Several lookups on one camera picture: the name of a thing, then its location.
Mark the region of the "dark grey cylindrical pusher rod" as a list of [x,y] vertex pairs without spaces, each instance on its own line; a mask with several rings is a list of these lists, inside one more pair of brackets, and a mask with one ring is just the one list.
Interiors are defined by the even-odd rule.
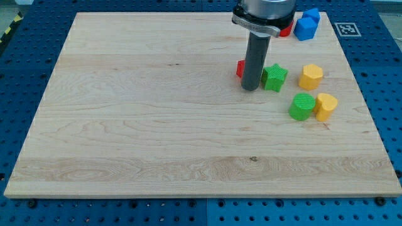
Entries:
[[270,39],[270,36],[261,37],[252,32],[249,33],[241,78],[241,87],[244,90],[254,91],[259,87]]

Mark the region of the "red block behind arm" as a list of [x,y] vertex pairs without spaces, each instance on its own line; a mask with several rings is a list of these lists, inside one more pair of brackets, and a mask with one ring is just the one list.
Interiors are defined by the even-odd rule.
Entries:
[[286,36],[290,35],[290,33],[292,31],[293,23],[294,23],[294,21],[292,20],[291,23],[286,28],[284,28],[280,31],[281,37],[286,37]]

